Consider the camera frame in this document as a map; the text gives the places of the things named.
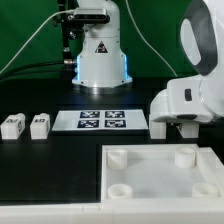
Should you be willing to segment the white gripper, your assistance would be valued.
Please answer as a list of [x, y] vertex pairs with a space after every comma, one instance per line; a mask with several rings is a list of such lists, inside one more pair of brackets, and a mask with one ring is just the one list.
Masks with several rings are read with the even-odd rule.
[[154, 122], [209, 123], [213, 114], [201, 102], [201, 75], [172, 79], [150, 105], [150, 119]]

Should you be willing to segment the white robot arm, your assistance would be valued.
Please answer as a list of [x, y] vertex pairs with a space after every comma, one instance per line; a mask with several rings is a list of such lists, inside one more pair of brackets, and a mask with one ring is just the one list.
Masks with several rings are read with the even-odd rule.
[[[84, 24], [75, 84], [116, 88], [130, 83], [120, 49], [120, 12], [112, 0], [77, 0], [75, 20]], [[153, 99], [153, 122], [209, 123], [224, 117], [224, 0], [191, 0], [180, 28], [181, 47], [195, 76], [172, 79]]]

